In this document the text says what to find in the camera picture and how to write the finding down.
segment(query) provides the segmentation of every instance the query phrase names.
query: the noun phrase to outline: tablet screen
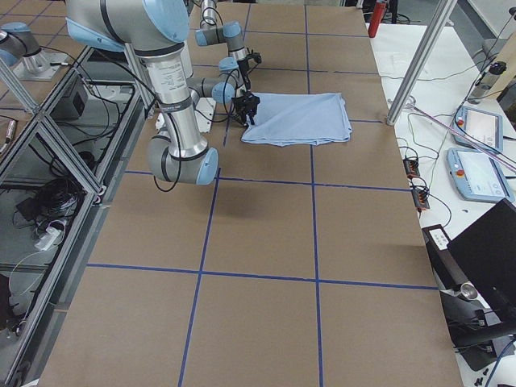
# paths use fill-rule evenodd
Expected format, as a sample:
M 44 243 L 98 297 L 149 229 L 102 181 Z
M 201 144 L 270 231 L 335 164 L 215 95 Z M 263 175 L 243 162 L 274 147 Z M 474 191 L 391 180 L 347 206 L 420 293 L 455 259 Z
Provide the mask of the tablet screen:
M 465 171 L 471 191 L 476 195 L 505 197 L 506 193 L 498 179 L 491 160 L 480 152 L 457 152 Z
M 466 133 L 490 147 L 497 145 L 497 116 L 476 110 L 468 110 Z

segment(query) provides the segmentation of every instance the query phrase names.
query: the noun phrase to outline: computer monitor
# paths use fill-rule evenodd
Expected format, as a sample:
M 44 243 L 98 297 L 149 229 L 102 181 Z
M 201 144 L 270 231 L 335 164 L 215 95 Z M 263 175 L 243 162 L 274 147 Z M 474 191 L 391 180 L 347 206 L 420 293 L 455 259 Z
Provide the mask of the computer monitor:
M 500 320 L 516 320 L 516 207 L 502 199 L 448 250 Z

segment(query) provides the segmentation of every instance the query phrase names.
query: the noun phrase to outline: white table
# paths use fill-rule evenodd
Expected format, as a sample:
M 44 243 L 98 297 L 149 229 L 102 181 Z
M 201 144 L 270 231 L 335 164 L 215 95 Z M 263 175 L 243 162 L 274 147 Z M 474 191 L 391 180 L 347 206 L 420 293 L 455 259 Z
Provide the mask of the white table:
M 402 79 L 392 78 L 401 78 L 405 75 L 424 31 L 424 26 L 381 24 L 376 38 L 371 39 L 387 100 L 392 100 L 396 96 Z M 423 79 L 447 77 L 454 73 L 461 74 L 446 80 L 423 81 Z M 421 81 L 416 83 L 412 91 L 412 96 L 416 99 L 416 106 L 431 115 L 455 113 L 457 106 L 463 101 L 477 75 L 478 70 L 464 45 L 460 42 L 459 36 L 452 27 L 445 27 L 419 77 Z M 509 120 L 496 100 L 486 98 L 474 107 L 502 115 L 504 135 L 516 136 Z M 417 143 L 435 150 L 438 150 L 442 144 L 437 162 L 422 158 L 419 171 L 425 181 L 428 184 L 431 183 L 431 194 L 444 201 L 451 208 L 452 217 L 446 231 L 453 239 L 482 216 L 493 204 L 469 202 L 460 196 L 449 175 L 446 162 L 446 151 L 449 148 L 459 147 L 459 145 L 455 143 L 451 133 L 448 132 L 447 134 L 446 129 L 415 114 L 410 116 L 414 128 L 413 137 L 407 118 L 409 113 L 411 111 L 404 111 L 395 125 L 400 146 L 406 146 L 408 143 L 408 146 L 414 148 L 421 158 L 421 156 L 435 157 L 435 152 L 416 145 L 414 139 Z M 443 116 L 438 117 L 438 119 L 449 124 L 452 117 Z M 514 141 L 504 141 L 504 153 L 513 159 L 516 159 L 515 143 Z M 402 155 L 405 155 L 406 150 L 401 149 L 401 151 Z M 413 153 L 409 151 L 407 156 L 412 155 Z M 504 173 L 506 176 L 514 175 L 505 169 Z M 509 182 L 511 188 L 515 190 L 516 182 L 514 180 Z M 430 198 L 429 204 L 431 208 L 422 212 L 421 227 L 439 223 L 444 225 L 449 217 L 446 207 L 434 198 Z M 484 377 L 485 384 L 487 377 L 481 374 L 482 370 L 479 372 L 472 371 L 461 356 L 457 356 L 457 361 L 465 386 L 472 386 L 478 377 Z M 516 356 L 507 356 L 501 361 L 494 378 L 491 380 L 490 387 L 502 382 L 516 385 Z

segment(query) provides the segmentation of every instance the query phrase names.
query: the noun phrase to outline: light blue cloth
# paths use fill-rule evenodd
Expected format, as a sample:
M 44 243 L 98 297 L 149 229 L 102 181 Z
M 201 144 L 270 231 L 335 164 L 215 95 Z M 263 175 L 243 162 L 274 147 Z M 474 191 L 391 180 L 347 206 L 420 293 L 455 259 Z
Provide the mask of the light blue cloth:
M 242 135 L 251 144 L 319 145 L 349 141 L 352 126 L 340 94 L 263 94 L 255 125 Z

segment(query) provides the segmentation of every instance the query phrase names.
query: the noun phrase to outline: red cylinder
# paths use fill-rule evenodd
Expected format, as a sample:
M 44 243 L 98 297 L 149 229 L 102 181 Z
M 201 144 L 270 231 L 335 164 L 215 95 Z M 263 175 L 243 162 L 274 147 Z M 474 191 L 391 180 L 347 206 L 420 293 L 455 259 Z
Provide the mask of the red cylinder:
M 372 10 L 371 21 L 369 22 L 369 37 L 374 38 L 377 35 L 378 26 L 381 23 L 381 20 L 384 18 L 385 8 L 387 7 L 386 0 L 377 0 L 377 3 L 374 5 L 374 10 Z

